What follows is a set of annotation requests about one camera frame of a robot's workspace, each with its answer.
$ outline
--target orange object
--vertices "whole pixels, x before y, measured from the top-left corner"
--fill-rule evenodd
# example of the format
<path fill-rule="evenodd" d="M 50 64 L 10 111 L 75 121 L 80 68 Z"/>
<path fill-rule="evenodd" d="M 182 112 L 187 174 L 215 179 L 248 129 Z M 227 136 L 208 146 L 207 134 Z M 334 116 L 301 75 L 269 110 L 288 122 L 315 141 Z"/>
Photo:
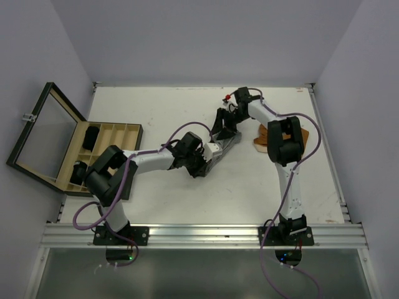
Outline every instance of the orange object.
<path fill-rule="evenodd" d="M 300 129 L 302 138 L 304 139 L 304 146 L 306 148 L 307 139 L 309 138 L 309 131 Z M 289 135 L 284 135 L 283 139 L 288 139 Z M 264 125 L 259 126 L 259 137 L 254 139 L 255 148 L 258 152 L 267 153 L 267 129 Z"/>

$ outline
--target metal latch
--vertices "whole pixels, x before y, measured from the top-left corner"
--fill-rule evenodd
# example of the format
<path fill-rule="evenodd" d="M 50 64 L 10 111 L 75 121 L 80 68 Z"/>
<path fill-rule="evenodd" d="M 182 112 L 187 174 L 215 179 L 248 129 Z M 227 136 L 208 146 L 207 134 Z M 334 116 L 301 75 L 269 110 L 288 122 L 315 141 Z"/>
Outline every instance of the metal latch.
<path fill-rule="evenodd" d="M 29 121 L 31 123 L 34 123 L 36 121 L 37 115 L 33 115 L 31 113 L 24 113 L 22 116 L 23 121 Z"/>

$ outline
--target glass panel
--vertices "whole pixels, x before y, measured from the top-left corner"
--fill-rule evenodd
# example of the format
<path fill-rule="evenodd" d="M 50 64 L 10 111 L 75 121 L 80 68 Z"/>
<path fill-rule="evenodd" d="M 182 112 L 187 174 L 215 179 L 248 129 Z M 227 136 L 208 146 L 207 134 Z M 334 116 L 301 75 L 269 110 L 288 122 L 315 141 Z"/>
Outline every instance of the glass panel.
<path fill-rule="evenodd" d="M 302 253 L 298 267 L 317 279 L 322 298 L 370 298 L 357 250 Z M 313 282 L 281 267 L 273 250 L 265 261 L 290 298 L 317 298 Z M 103 249 L 52 249 L 37 298 L 281 298 L 262 274 L 258 250 L 143 249 L 131 266 L 106 263 Z"/>
<path fill-rule="evenodd" d="M 49 95 L 17 163 L 47 177 L 56 178 L 76 124 L 57 100 Z"/>

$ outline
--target open box lid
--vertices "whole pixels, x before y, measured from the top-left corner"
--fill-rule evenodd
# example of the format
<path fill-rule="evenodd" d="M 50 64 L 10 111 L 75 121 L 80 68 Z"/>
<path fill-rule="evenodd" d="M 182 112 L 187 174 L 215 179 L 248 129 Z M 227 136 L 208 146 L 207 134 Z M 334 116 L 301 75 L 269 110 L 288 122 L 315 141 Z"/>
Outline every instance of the open box lid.
<path fill-rule="evenodd" d="M 87 121 L 54 82 L 46 83 L 7 160 L 46 186 L 64 192 L 74 158 L 70 146 L 84 136 Z"/>

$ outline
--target white table surface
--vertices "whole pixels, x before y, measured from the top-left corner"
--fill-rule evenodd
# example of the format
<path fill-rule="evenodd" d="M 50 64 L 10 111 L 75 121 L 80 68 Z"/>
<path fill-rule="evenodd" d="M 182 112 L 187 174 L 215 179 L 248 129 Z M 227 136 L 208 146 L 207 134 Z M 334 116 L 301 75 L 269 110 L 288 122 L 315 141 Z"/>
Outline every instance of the white table surface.
<path fill-rule="evenodd" d="M 235 88 L 99 87 L 90 121 L 139 123 L 144 133 L 141 150 L 158 148 L 182 124 L 201 121 L 212 127 L 221 99 Z M 307 89 L 262 88 L 268 104 L 280 113 L 302 112 L 315 119 Z M 317 141 L 310 131 L 305 154 Z M 123 206 L 131 223 L 137 224 L 260 224 L 272 218 L 281 201 L 274 164 L 258 153 L 253 139 L 259 122 L 247 120 L 238 125 L 243 133 L 240 144 L 216 165 L 205 178 L 193 179 L 185 168 L 153 171 L 135 177 L 129 201 Z M 189 126 L 208 140 L 201 126 Z M 300 167 L 300 187 L 307 221 L 310 224 L 344 223 L 324 146 Z M 90 199 L 66 200 L 61 222 L 71 223 L 76 210 Z M 79 222 L 99 218 L 95 207 L 87 208 Z"/>

